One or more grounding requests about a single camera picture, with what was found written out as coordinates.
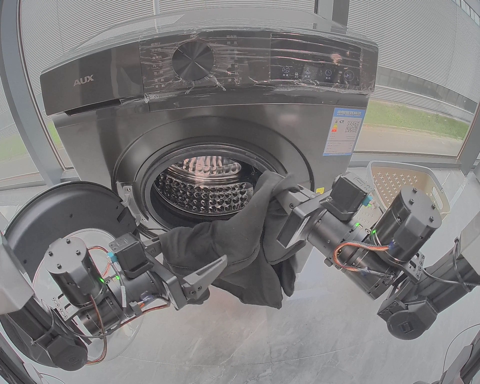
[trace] gray tile floor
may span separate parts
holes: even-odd
[[[365,174],[361,168],[353,171]],[[452,213],[422,249],[427,264],[443,256],[480,211],[480,183],[473,175],[464,178],[447,169],[435,174]],[[10,218],[28,194],[37,192],[0,192],[0,212]],[[369,299],[341,272],[327,268],[315,251],[298,276],[296,293],[281,310],[243,305],[216,288],[211,293],[201,306],[145,316],[136,338],[113,360],[75,373],[41,370],[67,384],[430,383],[440,378],[453,337],[480,319],[475,290],[441,313],[420,338],[395,339],[376,316],[381,299]],[[447,366],[476,331],[453,343]]]

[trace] black garment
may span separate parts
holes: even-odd
[[[293,175],[264,172],[249,203],[231,219],[178,227],[161,235],[166,266],[184,277],[227,255],[227,267],[214,286],[245,304],[281,308],[282,288],[288,296],[294,290],[291,256],[302,244],[286,250],[277,242],[288,215],[274,197],[297,188]],[[197,303],[208,296],[206,292]]]

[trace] washing machine door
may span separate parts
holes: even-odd
[[[120,197],[102,185],[74,181],[49,188],[27,202],[11,220],[4,235],[28,273],[36,296],[46,305],[55,307],[52,297],[55,299],[61,291],[41,267],[49,245],[58,238],[76,236],[87,247],[107,247],[113,239],[128,232],[136,234],[137,227]],[[104,254],[92,253],[92,258],[99,271],[107,265]],[[32,345],[28,336],[8,316],[0,316],[0,323],[22,353],[40,364],[52,365],[46,352]],[[132,327],[129,335],[119,334],[118,340],[113,342],[115,346],[112,346],[114,350],[110,358],[114,357],[112,353],[121,353],[130,344],[139,326]],[[101,350],[97,352],[98,348],[94,343],[90,344],[89,355],[99,354]]]

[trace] qr code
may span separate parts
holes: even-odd
[[[360,120],[347,120],[345,133],[357,133],[360,128]]]

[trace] rotary knob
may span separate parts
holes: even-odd
[[[172,66],[183,80],[203,79],[213,68],[213,52],[201,41],[187,41],[173,53]]]

